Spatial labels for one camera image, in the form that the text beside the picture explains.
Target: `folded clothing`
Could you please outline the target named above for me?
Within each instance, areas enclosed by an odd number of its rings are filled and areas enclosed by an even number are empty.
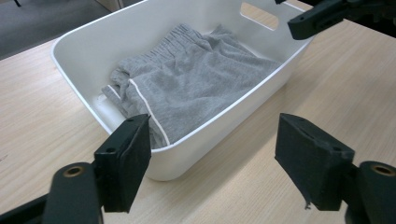
[[[166,147],[234,103],[280,63],[256,57],[221,25],[175,27],[152,51],[126,58],[103,87],[126,118],[150,114],[151,148]]]

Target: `light wood tabletop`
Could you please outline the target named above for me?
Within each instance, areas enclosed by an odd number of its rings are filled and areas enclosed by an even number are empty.
[[[52,175],[92,161],[108,137],[50,58],[54,41],[0,61],[0,214],[49,191]],[[396,40],[350,21],[319,34],[290,81],[182,177],[144,178],[129,214],[105,223],[344,223],[304,210],[274,159],[279,113],[308,119],[396,166]]]

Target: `white plastic basket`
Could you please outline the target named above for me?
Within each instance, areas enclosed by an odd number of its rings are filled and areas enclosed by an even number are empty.
[[[248,3],[275,15],[271,30],[241,13]],[[176,25],[187,23],[202,34],[219,24],[231,30],[259,57],[282,65],[254,89],[173,145],[152,150],[146,176],[171,180],[186,172],[289,79],[311,39],[291,38],[287,21],[302,11],[274,0],[147,0],[84,25],[60,37],[52,59],[78,97],[108,133],[125,117],[101,93],[117,62],[154,48]]]

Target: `wood grain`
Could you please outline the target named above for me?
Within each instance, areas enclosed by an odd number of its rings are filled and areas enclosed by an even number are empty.
[[[56,70],[52,43],[0,62],[0,213],[46,193],[56,170],[91,161],[107,138]],[[274,159],[278,116],[316,123],[356,150],[357,165],[396,166],[395,51],[395,39],[350,21],[321,33],[287,85],[226,139],[177,180],[145,178],[131,213],[105,222],[343,223],[345,204],[304,210]]]

